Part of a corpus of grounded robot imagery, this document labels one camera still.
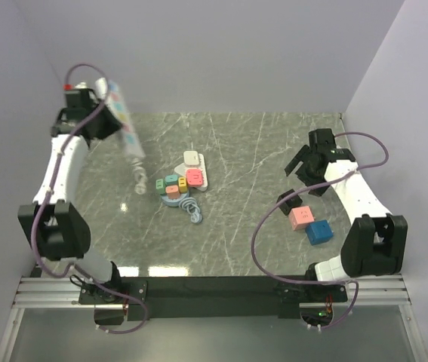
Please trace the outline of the yellow usb charger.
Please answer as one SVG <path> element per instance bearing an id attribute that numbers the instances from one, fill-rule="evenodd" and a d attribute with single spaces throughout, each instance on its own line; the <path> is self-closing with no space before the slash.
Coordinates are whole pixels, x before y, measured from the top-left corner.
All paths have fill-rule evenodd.
<path id="1" fill-rule="evenodd" d="M 181 192 L 187 192 L 188 191 L 188 184 L 187 184 L 186 178 L 184 176 L 180 176 L 178 178 L 178 188 Z"/>

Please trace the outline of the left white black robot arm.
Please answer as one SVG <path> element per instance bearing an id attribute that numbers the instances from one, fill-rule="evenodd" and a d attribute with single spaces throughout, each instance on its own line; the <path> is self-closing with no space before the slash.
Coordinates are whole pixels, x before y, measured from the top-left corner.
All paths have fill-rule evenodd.
<path id="1" fill-rule="evenodd" d="M 107 303 L 123 293 L 116 266 L 91 246 L 91 230 L 73 198 L 92 140 L 103 140 L 121 127 L 107 108 L 72 106 L 60 110 L 51 130 L 51 154 L 41 186 L 31 204 L 20 206 L 18 220 L 38 266 L 53 278 L 71 269 L 97 282 L 96 294 Z"/>

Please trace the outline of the black cube socket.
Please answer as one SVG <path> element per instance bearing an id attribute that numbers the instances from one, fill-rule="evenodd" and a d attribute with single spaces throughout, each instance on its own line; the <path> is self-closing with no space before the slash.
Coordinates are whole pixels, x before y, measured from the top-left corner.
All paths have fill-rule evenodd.
<path id="1" fill-rule="evenodd" d="M 294 193 L 294 190 L 289 189 L 288 191 L 280 194 L 280 196 L 278 196 L 277 198 L 277 202 L 280 202 L 283 198 L 293 193 Z M 299 195 L 295 195 L 289 198 L 288 200 L 284 201 L 282 204 L 280 204 L 279 209 L 280 211 L 282 211 L 282 213 L 285 216 L 288 216 L 292 209 L 301 207 L 302 205 L 303 205 L 303 200 L 301 199 L 301 197 Z"/>

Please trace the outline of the long white power strip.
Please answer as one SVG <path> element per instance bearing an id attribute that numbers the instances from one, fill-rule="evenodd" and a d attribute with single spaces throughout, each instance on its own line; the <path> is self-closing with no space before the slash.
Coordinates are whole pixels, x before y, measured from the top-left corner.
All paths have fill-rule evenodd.
<path id="1" fill-rule="evenodd" d="M 117 134 L 125 154 L 143 160 L 146 154 L 141 146 L 121 88 L 113 80 L 107 81 L 105 78 L 97 79 L 95 87 L 100 98 L 106 100 L 110 112 L 122 125 Z"/>

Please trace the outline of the pink cube socket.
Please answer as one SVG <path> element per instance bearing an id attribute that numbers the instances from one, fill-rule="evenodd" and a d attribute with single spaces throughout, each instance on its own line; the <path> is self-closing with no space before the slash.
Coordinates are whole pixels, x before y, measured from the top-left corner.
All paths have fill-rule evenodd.
<path id="1" fill-rule="evenodd" d="M 305 229 L 310 223 L 315 221 L 315 217 L 309 206 L 292 208 L 288 214 L 288 218 L 294 231 Z"/>

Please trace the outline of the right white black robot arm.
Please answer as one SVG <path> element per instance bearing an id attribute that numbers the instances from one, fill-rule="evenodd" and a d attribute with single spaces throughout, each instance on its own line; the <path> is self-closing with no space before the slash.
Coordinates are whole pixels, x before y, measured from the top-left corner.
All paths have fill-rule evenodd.
<path id="1" fill-rule="evenodd" d="M 313 266 L 303 282 L 307 298 L 319 301 L 330 291 L 329 282 L 363 276 L 394 275 L 401 271 L 408 222 L 392 214 L 375 196 L 349 149 L 303 146 L 285 167 L 321 196 L 331 188 L 351 222 L 340 254 Z"/>

